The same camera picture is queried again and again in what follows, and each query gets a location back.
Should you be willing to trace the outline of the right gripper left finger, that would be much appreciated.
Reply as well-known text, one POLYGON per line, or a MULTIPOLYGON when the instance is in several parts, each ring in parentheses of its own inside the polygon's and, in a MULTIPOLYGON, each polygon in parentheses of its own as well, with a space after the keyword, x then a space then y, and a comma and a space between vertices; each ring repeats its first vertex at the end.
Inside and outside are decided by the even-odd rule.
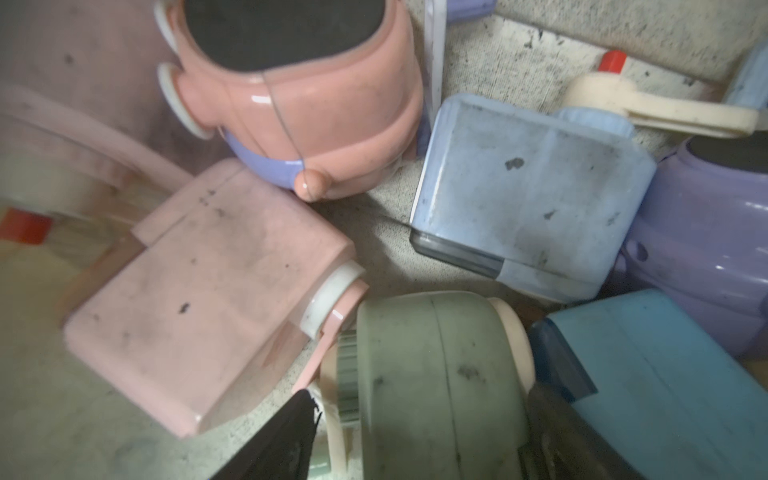
POLYGON ((299 390, 212 479, 307 479, 318 413, 310 392, 299 390))

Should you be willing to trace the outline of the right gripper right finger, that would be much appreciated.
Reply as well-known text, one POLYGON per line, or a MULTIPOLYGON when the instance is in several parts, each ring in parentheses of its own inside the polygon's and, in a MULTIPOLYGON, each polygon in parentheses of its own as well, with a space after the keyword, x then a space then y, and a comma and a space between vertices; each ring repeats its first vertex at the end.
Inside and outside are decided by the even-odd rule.
POLYGON ((530 445, 538 479, 641 479, 551 385, 527 397, 530 445))

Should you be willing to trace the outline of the grey green round sharpener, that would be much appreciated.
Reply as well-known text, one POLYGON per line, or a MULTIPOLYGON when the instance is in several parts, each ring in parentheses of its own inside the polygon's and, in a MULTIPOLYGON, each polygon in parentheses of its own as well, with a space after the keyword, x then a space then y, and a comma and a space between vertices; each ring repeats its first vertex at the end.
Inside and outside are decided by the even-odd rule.
POLYGON ((522 321, 499 298, 425 292, 363 302, 326 353, 326 432, 315 461, 365 479, 534 479, 527 396, 535 380, 522 321))

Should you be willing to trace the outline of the small pink sharpener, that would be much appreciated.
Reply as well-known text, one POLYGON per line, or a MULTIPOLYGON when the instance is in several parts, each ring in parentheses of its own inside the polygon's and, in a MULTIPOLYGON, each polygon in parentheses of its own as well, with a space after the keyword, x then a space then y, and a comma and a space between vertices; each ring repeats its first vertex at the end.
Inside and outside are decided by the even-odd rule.
POLYGON ((82 278, 68 350, 177 437, 307 387, 367 292, 353 242, 241 161, 214 164, 82 278))

